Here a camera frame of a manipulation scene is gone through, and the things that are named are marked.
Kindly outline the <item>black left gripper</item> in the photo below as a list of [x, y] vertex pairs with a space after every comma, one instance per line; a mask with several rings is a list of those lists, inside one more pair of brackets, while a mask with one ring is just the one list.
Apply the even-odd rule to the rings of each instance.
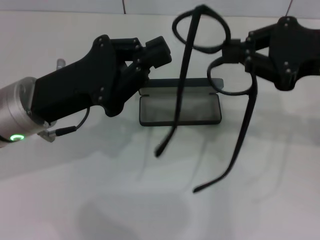
[[120, 71], [131, 55], [130, 38], [97, 37], [83, 58], [36, 80], [30, 111], [40, 118], [64, 118], [100, 105], [107, 116], [118, 115], [132, 96]]

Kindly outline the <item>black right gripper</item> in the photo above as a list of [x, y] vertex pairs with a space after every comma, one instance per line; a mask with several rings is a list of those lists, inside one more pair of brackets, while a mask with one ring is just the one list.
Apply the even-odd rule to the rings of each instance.
[[[268, 55], [256, 52], [267, 47]], [[278, 90], [293, 90], [299, 79], [320, 74], [320, 31], [300, 25], [293, 16], [251, 30], [243, 41], [231, 39], [230, 49], [222, 51], [225, 64], [240, 63]]]

